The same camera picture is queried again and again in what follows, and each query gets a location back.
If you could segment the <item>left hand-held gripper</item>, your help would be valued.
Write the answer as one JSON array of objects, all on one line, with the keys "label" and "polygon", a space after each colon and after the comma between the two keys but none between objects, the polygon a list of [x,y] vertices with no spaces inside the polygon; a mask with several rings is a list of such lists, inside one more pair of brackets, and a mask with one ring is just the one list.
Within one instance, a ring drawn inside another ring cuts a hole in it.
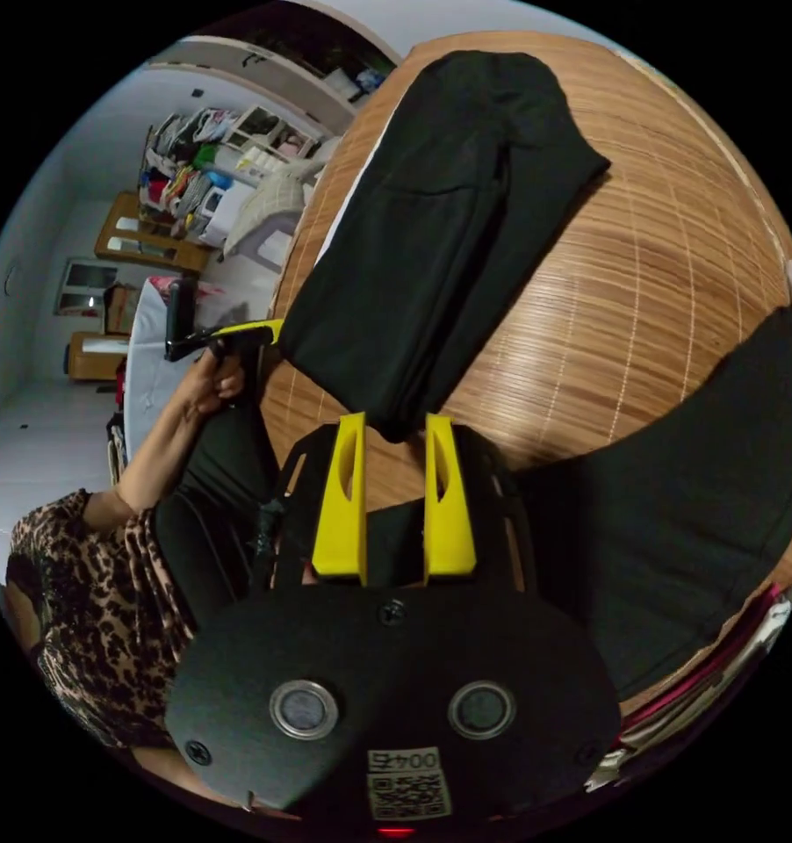
[{"label": "left hand-held gripper", "polygon": [[215,358],[215,393],[221,407],[234,407],[257,381],[264,346],[278,341],[284,319],[248,321],[212,329],[205,342]]}]

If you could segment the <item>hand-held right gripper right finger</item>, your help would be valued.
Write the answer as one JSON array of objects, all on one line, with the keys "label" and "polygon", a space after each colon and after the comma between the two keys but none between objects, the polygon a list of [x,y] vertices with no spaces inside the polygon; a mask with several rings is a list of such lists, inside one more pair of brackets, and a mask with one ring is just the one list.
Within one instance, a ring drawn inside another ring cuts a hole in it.
[{"label": "hand-held right gripper right finger", "polygon": [[471,576],[477,552],[452,419],[428,414],[425,441],[424,583],[428,585]]}]

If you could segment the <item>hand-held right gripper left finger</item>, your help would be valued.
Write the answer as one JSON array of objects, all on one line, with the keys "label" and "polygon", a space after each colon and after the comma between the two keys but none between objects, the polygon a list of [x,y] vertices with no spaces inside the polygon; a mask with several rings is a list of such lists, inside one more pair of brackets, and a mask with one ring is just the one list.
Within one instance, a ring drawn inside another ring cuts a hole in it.
[{"label": "hand-held right gripper left finger", "polygon": [[364,413],[336,425],[311,563],[321,579],[368,582]]}]

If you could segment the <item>person's left hand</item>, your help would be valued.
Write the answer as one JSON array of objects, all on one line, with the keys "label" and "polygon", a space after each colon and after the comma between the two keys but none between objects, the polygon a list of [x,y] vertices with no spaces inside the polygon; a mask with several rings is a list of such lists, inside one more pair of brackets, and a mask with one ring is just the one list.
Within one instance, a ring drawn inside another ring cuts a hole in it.
[{"label": "person's left hand", "polygon": [[220,357],[205,349],[185,373],[176,391],[183,418],[192,422],[217,411],[244,387],[245,373],[238,355]]}]

